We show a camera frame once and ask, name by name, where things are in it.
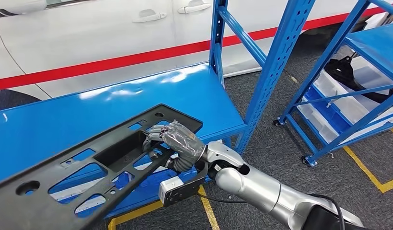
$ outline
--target robotic arm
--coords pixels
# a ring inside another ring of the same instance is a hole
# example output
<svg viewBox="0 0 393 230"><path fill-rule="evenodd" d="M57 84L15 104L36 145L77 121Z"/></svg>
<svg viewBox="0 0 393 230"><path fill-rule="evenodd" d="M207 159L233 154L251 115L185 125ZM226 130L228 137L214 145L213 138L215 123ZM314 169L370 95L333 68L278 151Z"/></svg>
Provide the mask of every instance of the robotic arm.
<svg viewBox="0 0 393 230"><path fill-rule="evenodd" d="M357 216L337 207L331 200L307 195L280 183L247 164L237 152L222 143L203 144L178 122L155 126L144 146L153 140L164 141L178 152L179 157L170 159L166 167L183 172L192 165L201 171L198 165L205 165L208 176L221 189L238 196L292 230L364 229ZM176 186L184 186L182 182L173 181L169 181L172 185L170 191ZM163 204L167 201L165 195L168 192L167 182L162 182L159 194ZM344 226L339 216L345 220Z"/></svg>

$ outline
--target shelf upright post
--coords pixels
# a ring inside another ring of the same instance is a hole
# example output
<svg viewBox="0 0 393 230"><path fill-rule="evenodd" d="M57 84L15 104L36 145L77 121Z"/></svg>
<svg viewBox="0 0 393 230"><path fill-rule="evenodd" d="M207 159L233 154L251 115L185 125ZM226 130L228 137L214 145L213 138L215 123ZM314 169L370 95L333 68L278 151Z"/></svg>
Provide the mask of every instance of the shelf upright post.
<svg viewBox="0 0 393 230"><path fill-rule="evenodd" d="M244 121L248 129L237 138L237 152L243 153L246 149L314 2L315 0L288 1L246 112Z"/></svg>

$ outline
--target car part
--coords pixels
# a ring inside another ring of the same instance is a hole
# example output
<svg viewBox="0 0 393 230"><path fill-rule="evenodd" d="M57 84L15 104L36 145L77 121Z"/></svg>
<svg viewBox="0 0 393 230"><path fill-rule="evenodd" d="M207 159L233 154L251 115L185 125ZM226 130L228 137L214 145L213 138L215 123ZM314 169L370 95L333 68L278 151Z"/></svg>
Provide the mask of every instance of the car part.
<svg viewBox="0 0 393 230"><path fill-rule="evenodd" d="M159 166L164 166L173 150L153 141L152 163L144 170L134 168L134 163L148 152L142 144L147 130L161 122L177 120L193 132L202 122L165 105L158 105L136 117L89 138L25 171L0 182L0 230L78 230L90 226L113 209ZM75 156L86 150L94 154L76 161ZM81 193L67 204L56 202L48 191L57 183L90 164L97 164L107 175L97 184ZM129 183L117 188L114 179L126 173ZM91 215L82 217L77 209L88 200L101 196L104 203Z"/></svg>

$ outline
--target cable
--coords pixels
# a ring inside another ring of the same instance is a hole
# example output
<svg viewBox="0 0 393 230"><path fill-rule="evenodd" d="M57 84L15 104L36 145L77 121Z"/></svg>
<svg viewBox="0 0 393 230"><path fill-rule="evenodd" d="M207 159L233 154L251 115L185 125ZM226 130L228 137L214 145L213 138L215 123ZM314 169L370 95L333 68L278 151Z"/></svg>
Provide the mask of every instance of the cable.
<svg viewBox="0 0 393 230"><path fill-rule="evenodd" d="M335 200L333 200L332 198L325 196L325 195L319 195L319 194L310 194L310 195L314 196L314 197L330 200L336 206L337 215L339 217L340 230L345 230L345 220L343 220L342 210L340 210L340 207L337 204L337 202Z"/></svg>
<svg viewBox="0 0 393 230"><path fill-rule="evenodd" d="M246 203L246 201L219 200L219 199L212 198L212 197L209 197L209 196L206 196L206 195L202 195L200 193L196 193L196 194L198 196L202 197L202 198L205 198L205 199L208 199L208 200L217 201L217 202L222 202L222 203L231 203L231 204L244 204L244 203Z"/></svg>

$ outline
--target metal shelf frame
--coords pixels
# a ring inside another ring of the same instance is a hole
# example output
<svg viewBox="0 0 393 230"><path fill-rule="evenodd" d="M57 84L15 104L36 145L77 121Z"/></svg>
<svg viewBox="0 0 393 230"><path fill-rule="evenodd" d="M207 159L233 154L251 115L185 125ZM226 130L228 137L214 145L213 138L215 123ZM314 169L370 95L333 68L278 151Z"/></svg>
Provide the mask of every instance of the metal shelf frame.
<svg viewBox="0 0 393 230"><path fill-rule="evenodd" d="M212 34L209 51L209 64L224 84L221 52L225 23L232 29L242 44L262 67L262 72L248 106L245 123L246 131L238 135L234 149L243 153L253 134L257 122L267 105L268 99L277 84L282 70L301 33L315 0L289 0L277 29L268 56L256 45L254 40L227 10L227 0L216 0L213 7ZM230 146L230 139L225 144Z"/></svg>
<svg viewBox="0 0 393 230"><path fill-rule="evenodd" d="M387 3L383 0L359 0L357 2L357 4L354 6L352 12L347 16L346 20L343 22L343 24L341 25L341 27L337 31L337 33L334 36L334 38L332 39L332 41L329 43L328 47L325 49L324 53L321 55L319 60L316 62L314 68L309 73L309 76L305 79L305 81L302 83L300 89L297 91L297 93L294 95L291 102L288 104L287 108L284 110L282 115L277 118L280 125L284 125L286 123L286 121L289 121L290 124L292 125L292 127L298 132L298 134L303 138L304 142L308 145L312 154L310 156L306 156L305 160L310 166L317 165L317 160L332 150L338 149L342 146L356 142L360 139L372 136L376 133L385 131L385 130L393 127L393 123L386 123L385 125L381 126L380 128L377 128L377 129L370 131L366 134L363 134L357 138L354 138L348 142L345 142L344 144L341 144L342 141L344 141L345 139L350 137L355 132L357 132L363 128L369 127L371 125L374 125L374 124L378 123L379 121L381 121L382 119L379 119L377 121L373 121L373 120L376 117L378 117L380 114L382 114L384 111L386 111L387 109L389 109L393 106L393 95L390 96L383 103L378 105L375 109L370 111L367 115L365 115L362 119L360 119L358 122L353 124L351 127L349 127L347 130L345 130L343 133L341 133L337 138L335 138L330 143L327 143L319 135L319 133L317 132L315 127L310 123L310 121L307 120L301 113L299 113L302 116L303 120L310 127L310 129L315 133L317 138L321 141L321 143L323 145L323 147L321 149L317 149L315 147L315 145L311 142L311 140L303 132L301 127L298 125L298 123L294 120L294 118L291 115L293 112L295 112L297 110L298 105L311 104L311 103L315 103L315 102L319 102L319 101L332 102L334 99L338 99L338 98L342 98L342 97L359 95L359 94L364 94L367 92L378 92L381 90L393 88L393 84L392 84L392 85L376 87L376 88L372 88L372 89L361 90L361 91L357 91L357 92L350 92L350 93L346 93L346 94L342 94L342 95L323 97L321 99L301 102L302 97L305 95L305 93L308 91L308 89L312 86L312 83L317 79L321 70L324 68L324 66L327 64L327 62L331 59L332 55L340 48L340 46L342 46L342 44L345 44L345 39L346 39L347 35L350 33L353 26L357 23L358 19L362 16L363 12L367 9L367 7L371 3L374 3L377 6L384 9L385 11L393 14L393 5ZM360 55L362 54L362 51L359 48L356 48L356 47L352 47L352 48L355 50L355 52L358 52ZM367 58L367 60L371 64L373 64L374 66L377 66L377 67L380 66L378 60L374 60L371 57ZM393 114L386 116L384 119L389 118L391 116L393 116Z"/></svg>

